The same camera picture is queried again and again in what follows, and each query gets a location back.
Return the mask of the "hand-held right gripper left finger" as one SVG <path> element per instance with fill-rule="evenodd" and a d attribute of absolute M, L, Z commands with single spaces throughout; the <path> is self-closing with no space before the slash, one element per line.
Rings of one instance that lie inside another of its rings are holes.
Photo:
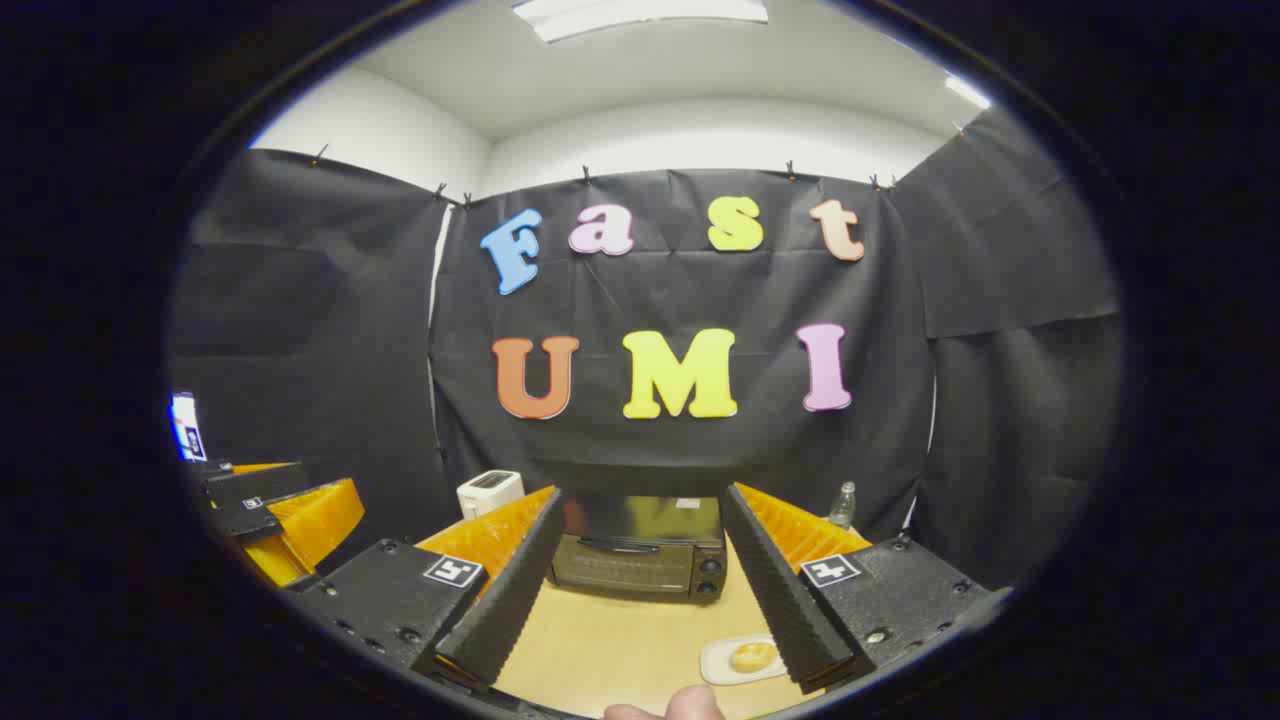
<path fill-rule="evenodd" d="M 421 544 L 380 539 L 287 589 L 379 659 L 422 676 L 494 685 L 563 534 L 563 502 L 548 487 Z"/>

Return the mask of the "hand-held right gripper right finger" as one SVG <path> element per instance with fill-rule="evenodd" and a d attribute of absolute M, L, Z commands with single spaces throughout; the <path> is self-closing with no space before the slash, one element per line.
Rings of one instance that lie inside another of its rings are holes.
<path fill-rule="evenodd" d="M 914 660 L 1010 596 L 905 534 L 873 544 L 741 483 L 719 505 L 787 673 L 806 693 Z"/>

